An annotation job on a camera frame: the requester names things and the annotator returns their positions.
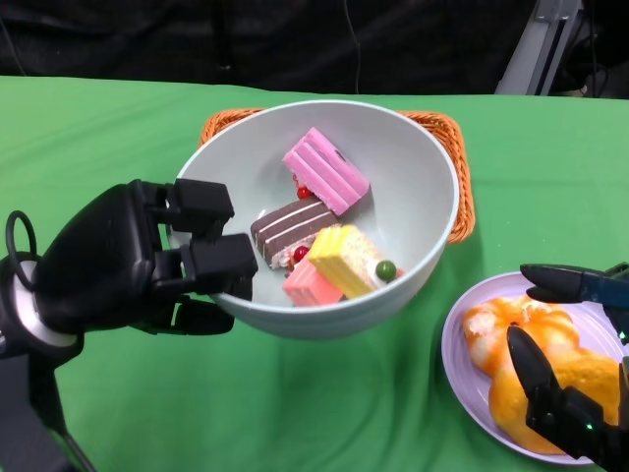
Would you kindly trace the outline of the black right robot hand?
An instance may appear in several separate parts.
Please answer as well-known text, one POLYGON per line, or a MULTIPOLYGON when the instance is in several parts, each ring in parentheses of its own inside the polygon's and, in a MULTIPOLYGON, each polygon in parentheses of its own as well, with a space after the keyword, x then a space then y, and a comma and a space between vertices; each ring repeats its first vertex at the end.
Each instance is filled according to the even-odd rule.
MULTIPOLYGON (((527 264, 520 272, 540 302, 602 305, 620 341, 628 343, 628 264, 600 271, 571 265, 527 264)), ((509 354, 528 399, 526 425, 574 458, 585 456, 606 471, 628 469, 628 358, 619 375, 619 420, 603 419, 602 406, 576 387, 562 388, 533 338, 519 327, 507 330, 509 354)))

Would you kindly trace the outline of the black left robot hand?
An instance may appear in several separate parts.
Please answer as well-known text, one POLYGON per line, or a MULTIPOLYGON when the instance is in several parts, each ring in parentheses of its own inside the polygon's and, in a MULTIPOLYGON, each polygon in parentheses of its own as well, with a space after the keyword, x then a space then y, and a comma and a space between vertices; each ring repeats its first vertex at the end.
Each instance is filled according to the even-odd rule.
POLYGON ((66 224, 37 263, 38 314, 64 333, 229 331, 233 317, 201 296, 253 297, 250 238, 223 232, 233 215, 221 183, 135 180, 110 188, 66 224))

